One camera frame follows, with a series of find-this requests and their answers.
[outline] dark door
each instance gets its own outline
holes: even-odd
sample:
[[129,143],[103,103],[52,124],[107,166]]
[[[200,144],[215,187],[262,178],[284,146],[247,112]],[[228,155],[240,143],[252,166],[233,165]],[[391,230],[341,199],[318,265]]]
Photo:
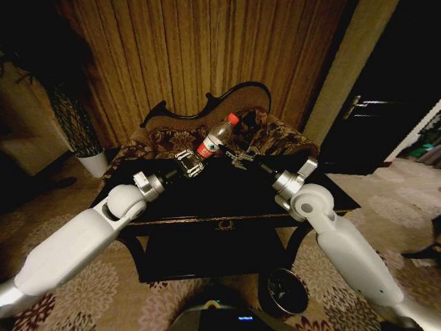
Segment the dark door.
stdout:
[[441,1],[402,0],[321,147],[325,171],[375,171],[435,105]]

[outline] black table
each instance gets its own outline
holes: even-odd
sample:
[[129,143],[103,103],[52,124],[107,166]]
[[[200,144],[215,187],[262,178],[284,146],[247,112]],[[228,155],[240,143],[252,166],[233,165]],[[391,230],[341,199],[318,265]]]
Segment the black table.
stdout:
[[[273,168],[296,172],[300,155],[265,157]],[[116,185],[174,167],[170,159],[124,161],[92,205]],[[325,186],[342,215],[360,206],[317,169],[307,183]],[[290,269],[300,243],[311,231],[307,222],[292,219],[274,201],[275,192],[259,178],[234,168],[227,158],[214,158],[197,177],[166,190],[128,224],[118,240],[133,256],[140,282],[217,277]],[[276,228],[297,227],[284,249]],[[144,250],[137,237],[149,236]]]

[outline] bottle label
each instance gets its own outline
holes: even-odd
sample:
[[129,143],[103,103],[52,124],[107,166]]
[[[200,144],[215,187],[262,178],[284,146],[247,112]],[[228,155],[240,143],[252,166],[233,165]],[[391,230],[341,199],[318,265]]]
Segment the bottle label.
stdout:
[[205,137],[202,144],[200,144],[198,147],[198,153],[204,159],[212,156],[217,150],[219,150],[219,147],[208,137]]

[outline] carpet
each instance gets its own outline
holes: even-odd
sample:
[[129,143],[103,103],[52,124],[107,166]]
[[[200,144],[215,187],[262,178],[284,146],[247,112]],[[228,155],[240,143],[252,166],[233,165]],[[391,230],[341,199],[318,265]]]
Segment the carpet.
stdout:
[[[13,277],[33,247],[86,209],[99,191],[75,158],[57,178],[75,176],[68,187],[40,194],[0,216],[0,279]],[[347,215],[414,299],[441,312],[441,270],[426,261],[405,260],[432,241],[431,220],[441,214],[441,170],[397,159],[368,176],[329,175],[361,206]],[[278,229],[286,244],[293,228]],[[315,242],[312,232],[292,268],[305,284],[308,308],[290,317],[293,330],[379,330],[380,317],[346,285]],[[18,314],[13,330],[164,330],[208,279],[141,284],[125,246],[112,243],[80,274]],[[258,308],[255,274],[222,277],[250,307]]]

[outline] floral cushion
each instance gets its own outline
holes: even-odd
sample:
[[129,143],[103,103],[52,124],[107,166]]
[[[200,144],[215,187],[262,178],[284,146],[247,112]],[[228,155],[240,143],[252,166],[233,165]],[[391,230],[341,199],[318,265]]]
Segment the floral cushion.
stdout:
[[[266,155],[294,154],[302,151],[317,157],[316,145],[295,129],[268,114],[263,108],[243,108],[236,112],[236,115],[240,122],[234,128],[230,142],[230,147],[235,152],[244,152],[249,146],[254,146],[261,154]],[[204,125],[189,130],[167,126],[157,126],[148,131],[138,128],[130,141],[121,147],[103,180],[110,178],[124,159],[169,159],[184,149],[194,150],[208,132],[209,128]]]

